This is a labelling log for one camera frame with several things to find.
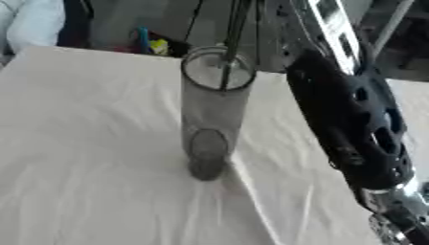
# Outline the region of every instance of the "white tablecloth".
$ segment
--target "white tablecloth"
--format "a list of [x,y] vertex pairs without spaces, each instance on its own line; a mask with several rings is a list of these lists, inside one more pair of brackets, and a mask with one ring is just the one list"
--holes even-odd
[[[180,145],[179,62],[31,48],[5,68],[0,244],[378,244],[284,76],[258,75],[235,171],[193,180]],[[392,85],[428,177],[429,84]]]

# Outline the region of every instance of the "cable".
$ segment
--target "cable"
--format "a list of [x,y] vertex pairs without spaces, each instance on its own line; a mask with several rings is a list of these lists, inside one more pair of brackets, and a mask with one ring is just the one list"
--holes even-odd
[[191,35],[193,25],[195,24],[195,20],[198,17],[199,13],[201,12],[201,7],[203,6],[203,3],[204,3],[204,0],[199,0],[198,4],[196,5],[195,10],[193,10],[192,21],[191,21],[190,26],[188,27],[187,32],[186,32],[185,39],[184,39],[185,42],[188,42],[188,38]]
[[255,1],[255,19],[256,19],[256,67],[258,68],[260,66],[260,21],[262,19],[261,14],[261,7],[263,4],[263,0],[256,0]]

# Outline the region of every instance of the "metal pole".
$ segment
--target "metal pole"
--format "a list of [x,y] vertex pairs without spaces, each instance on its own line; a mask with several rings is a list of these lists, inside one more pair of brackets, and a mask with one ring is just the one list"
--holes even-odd
[[220,90],[226,90],[228,88],[229,77],[231,74],[231,65],[237,55],[237,49],[239,40],[241,38],[241,33],[243,31],[244,24],[246,22],[247,13],[250,9],[250,4],[252,0],[239,0],[237,6],[237,14],[234,18],[234,23],[232,24],[232,28],[228,40],[228,50],[224,57],[225,67],[222,72],[222,81],[220,84]]
[[391,38],[392,34],[395,32],[397,26],[400,24],[404,16],[407,14],[408,10],[413,6],[415,0],[403,0],[399,6],[396,8],[396,11],[392,15],[389,23],[386,27],[381,31],[380,36],[375,41],[373,46],[373,57],[376,58],[383,50],[386,43]]

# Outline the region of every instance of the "black mechanical part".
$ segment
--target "black mechanical part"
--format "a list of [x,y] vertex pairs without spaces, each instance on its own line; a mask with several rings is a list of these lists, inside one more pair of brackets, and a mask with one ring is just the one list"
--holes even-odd
[[388,212],[384,215],[405,234],[411,244],[429,244],[429,230],[425,226],[427,220],[421,220],[413,217],[406,208]]
[[365,47],[348,76],[307,50],[287,69],[291,90],[329,160],[353,188],[390,189],[413,177],[406,130],[386,80]]

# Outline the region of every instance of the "clear glass cup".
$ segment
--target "clear glass cup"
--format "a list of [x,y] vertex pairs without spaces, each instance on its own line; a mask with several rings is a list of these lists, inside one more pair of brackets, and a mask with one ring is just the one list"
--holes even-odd
[[182,61],[182,145],[193,177],[210,181],[227,166],[256,77],[255,66],[237,55],[228,85],[222,83],[226,47],[192,50]]

